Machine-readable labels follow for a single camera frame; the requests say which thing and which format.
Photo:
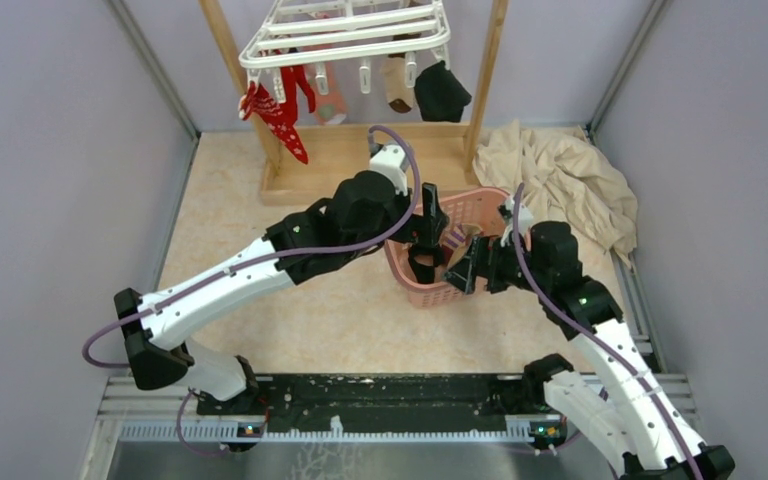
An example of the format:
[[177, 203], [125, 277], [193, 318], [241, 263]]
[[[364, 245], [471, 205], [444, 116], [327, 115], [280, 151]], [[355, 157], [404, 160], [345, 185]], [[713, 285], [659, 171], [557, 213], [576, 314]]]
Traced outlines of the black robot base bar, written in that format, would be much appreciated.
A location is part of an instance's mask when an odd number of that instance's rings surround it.
[[564, 417], [537, 404], [518, 374], [276, 374], [227, 401], [113, 379], [100, 412], [122, 419], [123, 441], [233, 451], [259, 442], [482, 442], [552, 451], [570, 436]]

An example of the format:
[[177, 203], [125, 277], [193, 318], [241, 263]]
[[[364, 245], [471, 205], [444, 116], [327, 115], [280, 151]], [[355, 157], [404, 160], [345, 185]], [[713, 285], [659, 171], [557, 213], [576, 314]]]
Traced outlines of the striped maroon purple sock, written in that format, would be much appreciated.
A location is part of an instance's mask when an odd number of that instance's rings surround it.
[[466, 254], [472, 240], [483, 232], [484, 229], [480, 225], [462, 223], [444, 233], [441, 238], [444, 266], [440, 270], [440, 280], [443, 280], [449, 268]]

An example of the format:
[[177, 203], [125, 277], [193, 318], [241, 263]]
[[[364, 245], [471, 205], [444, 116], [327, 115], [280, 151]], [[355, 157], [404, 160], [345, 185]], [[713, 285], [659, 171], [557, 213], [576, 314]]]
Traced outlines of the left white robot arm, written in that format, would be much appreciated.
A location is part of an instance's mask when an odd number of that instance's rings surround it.
[[287, 215], [234, 257], [171, 287], [116, 294], [128, 364], [142, 391], [187, 386], [237, 414], [252, 411], [260, 388], [247, 360], [199, 345], [191, 336], [243, 305], [335, 272], [393, 241], [431, 248], [449, 218], [437, 188], [425, 183], [419, 205], [370, 170], [341, 182], [334, 195]]

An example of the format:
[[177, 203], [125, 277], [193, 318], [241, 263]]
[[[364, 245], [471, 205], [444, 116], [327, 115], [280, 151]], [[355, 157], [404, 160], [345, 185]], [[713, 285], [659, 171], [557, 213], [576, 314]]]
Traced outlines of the red patterned sock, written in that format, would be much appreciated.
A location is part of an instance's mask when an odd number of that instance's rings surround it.
[[298, 162], [303, 165], [309, 163], [308, 152], [289, 114], [263, 85], [249, 82], [239, 101], [238, 116], [247, 121], [254, 115], [265, 123], [268, 131]]

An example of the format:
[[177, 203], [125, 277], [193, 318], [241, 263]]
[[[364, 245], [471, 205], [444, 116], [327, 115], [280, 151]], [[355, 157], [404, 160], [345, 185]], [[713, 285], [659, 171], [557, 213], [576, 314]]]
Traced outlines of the black sock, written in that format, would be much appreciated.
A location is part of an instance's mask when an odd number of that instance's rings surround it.
[[415, 281], [421, 285], [437, 282], [437, 268], [444, 263], [444, 251], [440, 246], [412, 245], [408, 250], [408, 264]]
[[459, 123], [472, 96], [445, 61], [425, 68], [417, 77], [414, 94], [424, 122]]

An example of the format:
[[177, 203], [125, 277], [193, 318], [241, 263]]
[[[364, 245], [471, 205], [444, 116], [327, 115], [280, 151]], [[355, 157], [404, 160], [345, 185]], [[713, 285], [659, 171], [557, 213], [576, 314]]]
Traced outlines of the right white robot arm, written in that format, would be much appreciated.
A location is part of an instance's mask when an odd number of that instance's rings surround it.
[[465, 226], [445, 235], [444, 280], [471, 293], [510, 287], [537, 295], [547, 318], [583, 354], [603, 393], [593, 392], [561, 355], [525, 366], [523, 398], [536, 412], [566, 416], [619, 479], [726, 479], [736, 462], [685, 420], [648, 368], [610, 291], [583, 272], [579, 244], [564, 222], [540, 222], [526, 237]]

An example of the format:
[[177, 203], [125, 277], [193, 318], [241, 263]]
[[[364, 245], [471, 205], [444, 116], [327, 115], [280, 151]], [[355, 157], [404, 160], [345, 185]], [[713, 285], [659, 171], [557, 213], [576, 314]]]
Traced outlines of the pink plastic laundry basket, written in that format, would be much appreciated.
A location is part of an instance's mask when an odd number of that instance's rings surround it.
[[428, 246], [387, 242], [386, 259], [408, 301], [428, 309], [487, 291], [493, 250], [511, 208], [510, 195], [495, 187], [447, 196], [433, 211], [448, 223]]

